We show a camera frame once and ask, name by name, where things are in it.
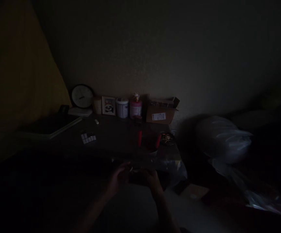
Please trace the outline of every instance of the yellow fabric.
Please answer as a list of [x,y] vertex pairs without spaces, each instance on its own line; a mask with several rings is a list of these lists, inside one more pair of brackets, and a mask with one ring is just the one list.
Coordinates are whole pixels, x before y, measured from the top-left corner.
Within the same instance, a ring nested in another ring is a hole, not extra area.
[[29,0],[0,4],[0,140],[22,125],[71,106]]

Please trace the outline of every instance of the red stick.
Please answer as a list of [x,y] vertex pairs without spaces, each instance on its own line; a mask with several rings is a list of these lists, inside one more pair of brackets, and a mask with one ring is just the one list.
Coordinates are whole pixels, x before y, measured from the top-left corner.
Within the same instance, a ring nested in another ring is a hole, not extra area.
[[138,131],[138,147],[140,147],[140,145],[141,145],[141,135],[142,135],[142,131],[140,130],[140,131]]
[[162,134],[159,134],[159,135],[158,135],[157,142],[156,142],[156,149],[159,148],[161,136],[162,136]]

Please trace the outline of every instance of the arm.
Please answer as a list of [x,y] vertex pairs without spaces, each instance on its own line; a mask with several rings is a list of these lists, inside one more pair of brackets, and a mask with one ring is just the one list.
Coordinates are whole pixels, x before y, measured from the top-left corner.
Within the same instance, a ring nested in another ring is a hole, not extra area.
[[105,205],[118,192],[120,185],[122,183],[126,183],[128,179],[128,173],[125,173],[124,175],[123,171],[129,164],[130,162],[123,163],[114,171],[114,173],[111,175],[107,189],[102,192],[102,194],[97,197],[91,205],[87,207],[84,215],[80,218],[73,232],[86,233],[91,229]]
[[156,203],[162,232],[180,233],[179,226],[173,218],[165,199],[157,171],[141,170],[149,183],[153,199]]

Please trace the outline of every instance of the picture frame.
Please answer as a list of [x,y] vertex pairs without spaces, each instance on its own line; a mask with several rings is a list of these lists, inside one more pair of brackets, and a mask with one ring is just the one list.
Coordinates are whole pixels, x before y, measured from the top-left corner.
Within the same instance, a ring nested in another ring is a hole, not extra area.
[[105,115],[116,115],[116,104],[115,97],[103,96],[101,98],[102,102],[102,113]]

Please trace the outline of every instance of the jar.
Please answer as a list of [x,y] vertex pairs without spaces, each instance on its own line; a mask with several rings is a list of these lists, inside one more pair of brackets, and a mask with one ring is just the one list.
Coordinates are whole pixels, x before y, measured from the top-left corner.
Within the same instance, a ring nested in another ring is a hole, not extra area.
[[120,118],[126,118],[128,116],[128,99],[117,98],[115,100],[117,104],[117,115]]

